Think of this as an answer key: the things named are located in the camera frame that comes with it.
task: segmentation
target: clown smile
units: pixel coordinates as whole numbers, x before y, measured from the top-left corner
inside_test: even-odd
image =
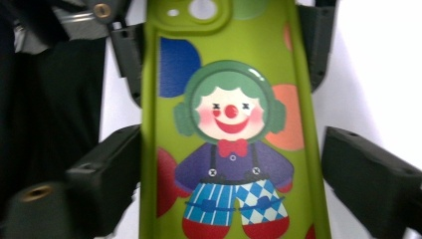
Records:
[[[248,124],[248,119],[245,119],[244,121],[236,124],[226,124],[221,121],[218,121],[217,119],[215,119],[215,122],[221,130],[227,133],[237,133],[245,128],[245,126]]]

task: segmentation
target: white background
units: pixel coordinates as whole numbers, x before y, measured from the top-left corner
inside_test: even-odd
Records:
[[[144,0],[134,0],[129,24],[144,21],[143,6]],[[325,127],[336,126],[422,169],[421,56],[422,1],[339,0],[327,75],[313,95],[320,144]],[[102,138],[140,123],[140,110],[125,91],[108,48]],[[333,239],[371,238],[329,187],[326,196]],[[138,210],[135,201],[113,238],[137,238]],[[412,232],[405,236],[417,237]]]

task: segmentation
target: purple shirt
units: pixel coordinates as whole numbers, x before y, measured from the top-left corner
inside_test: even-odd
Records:
[[[258,165],[254,163],[253,147],[256,151]],[[277,188],[288,185],[293,179],[292,164],[261,141],[248,144],[248,153],[244,157],[236,153],[222,157],[219,155],[216,145],[204,143],[177,166],[176,184],[185,191],[193,191],[201,180],[210,177],[209,171],[212,167],[213,155],[215,155],[217,176],[224,175],[226,181],[245,180],[245,175],[252,172],[255,166],[260,168],[260,174],[268,175],[268,179]]]

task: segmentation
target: red circle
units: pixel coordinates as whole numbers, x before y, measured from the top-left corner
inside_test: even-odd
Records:
[[[230,119],[236,117],[238,113],[239,111],[233,105],[229,105],[226,107],[226,109],[224,109],[224,114],[226,114],[226,117]]]

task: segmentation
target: red bow tie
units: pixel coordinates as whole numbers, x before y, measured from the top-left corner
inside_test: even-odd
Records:
[[[218,152],[222,157],[227,157],[232,152],[235,152],[239,156],[246,156],[248,153],[248,142],[245,139],[238,139],[236,141],[221,139],[217,145]]]

